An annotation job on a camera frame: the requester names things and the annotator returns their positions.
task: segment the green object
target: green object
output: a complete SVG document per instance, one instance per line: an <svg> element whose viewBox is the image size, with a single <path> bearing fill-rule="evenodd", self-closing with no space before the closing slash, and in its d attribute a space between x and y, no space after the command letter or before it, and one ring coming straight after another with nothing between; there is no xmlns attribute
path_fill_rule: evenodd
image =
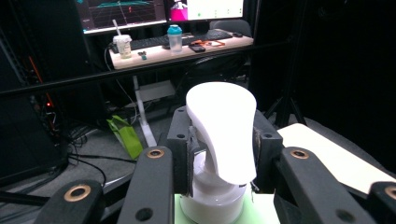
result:
<svg viewBox="0 0 396 224"><path fill-rule="evenodd" d="M143 147L134 128L117 115L113 115L113 119L108 119L107 122L111 131L119 139L131 158L136 159L142 152Z"/></svg>

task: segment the monitor screen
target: monitor screen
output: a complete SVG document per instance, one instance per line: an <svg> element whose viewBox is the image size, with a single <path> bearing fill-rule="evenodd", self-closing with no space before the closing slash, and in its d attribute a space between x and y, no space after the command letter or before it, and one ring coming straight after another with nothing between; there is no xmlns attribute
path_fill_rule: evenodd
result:
<svg viewBox="0 0 396 224"><path fill-rule="evenodd" d="M115 32L166 23L163 0L75 0L84 34Z"/></svg>
<svg viewBox="0 0 396 224"><path fill-rule="evenodd" d="M167 0L169 21L242 18L244 0Z"/></svg>

